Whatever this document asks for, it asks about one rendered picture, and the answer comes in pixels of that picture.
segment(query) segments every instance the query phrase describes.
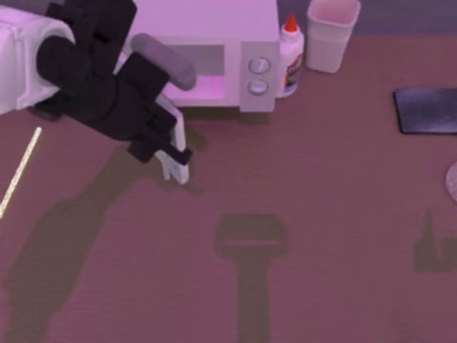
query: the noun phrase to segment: tabletop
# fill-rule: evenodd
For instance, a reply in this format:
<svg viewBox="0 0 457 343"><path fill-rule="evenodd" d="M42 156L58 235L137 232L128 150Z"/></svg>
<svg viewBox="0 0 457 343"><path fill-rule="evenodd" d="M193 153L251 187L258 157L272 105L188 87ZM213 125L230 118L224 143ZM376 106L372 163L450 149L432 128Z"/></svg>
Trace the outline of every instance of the tabletop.
<svg viewBox="0 0 457 343"><path fill-rule="evenodd" d="M456 342L457 277L413 249L457 235L457 141L400 134L391 96L456 60L457 37L356 36L272 114L185 109L184 187L70 119L0 117L3 192L43 128L0 221L2 341Z"/></svg>

